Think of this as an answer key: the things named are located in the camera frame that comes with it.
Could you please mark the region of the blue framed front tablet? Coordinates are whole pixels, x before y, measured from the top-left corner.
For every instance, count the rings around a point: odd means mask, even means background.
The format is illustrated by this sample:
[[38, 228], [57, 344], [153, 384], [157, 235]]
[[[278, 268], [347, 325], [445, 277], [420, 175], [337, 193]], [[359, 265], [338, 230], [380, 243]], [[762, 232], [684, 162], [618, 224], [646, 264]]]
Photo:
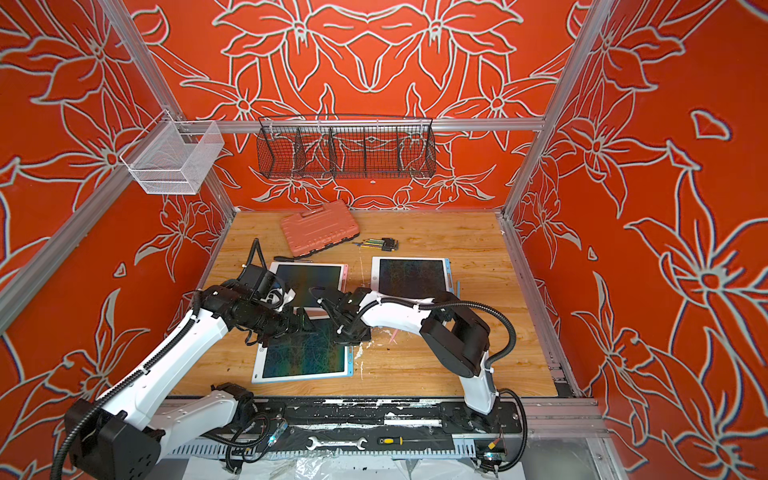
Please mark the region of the blue framed front tablet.
[[354, 350], [335, 342], [336, 329], [330, 319], [311, 322], [309, 332], [298, 332], [260, 345], [251, 382], [267, 384], [354, 374]]

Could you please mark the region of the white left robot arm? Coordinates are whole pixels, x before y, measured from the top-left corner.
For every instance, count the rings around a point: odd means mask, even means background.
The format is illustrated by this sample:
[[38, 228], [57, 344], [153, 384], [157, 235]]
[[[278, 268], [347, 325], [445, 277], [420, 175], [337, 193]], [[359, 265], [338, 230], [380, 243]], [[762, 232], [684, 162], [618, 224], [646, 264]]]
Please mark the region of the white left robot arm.
[[139, 365], [93, 401], [79, 400], [65, 414], [66, 438], [53, 457], [50, 476], [66, 463], [95, 479], [143, 479], [177, 447], [222, 428], [229, 449], [247, 449], [240, 436], [253, 424], [268, 424], [246, 388], [225, 382], [169, 413], [158, 409], [189, 370], [230, 331], [247, 342], [267, 344], [313, 331], [294, 293], [263, 266], [248, 264], [240, 275], [193, 294], [181, 323]]

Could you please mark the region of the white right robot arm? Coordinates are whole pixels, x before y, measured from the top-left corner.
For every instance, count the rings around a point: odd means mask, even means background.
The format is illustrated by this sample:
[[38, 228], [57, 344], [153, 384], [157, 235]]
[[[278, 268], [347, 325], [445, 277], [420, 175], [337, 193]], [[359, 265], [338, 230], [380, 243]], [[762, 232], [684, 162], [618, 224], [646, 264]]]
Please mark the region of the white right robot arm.
[[[448, 291], [434, 297], [407, 299], [359, 287], [345, 293], [312, 287], [310, 294], [329, 316], [342, 345], [370, 340], [374, 329], [393, 329], [421, 337], [441, 365], [459, 377], [466, 407], [481, 415], [493, 410], [498, 392], [493, 364], [515, 348], [517, 333], [511, 321], [488, 305], [461, 300]], [[479, 316], [497, 319], [508, 333], [506, 345], [490, 352], [490, 327]]]

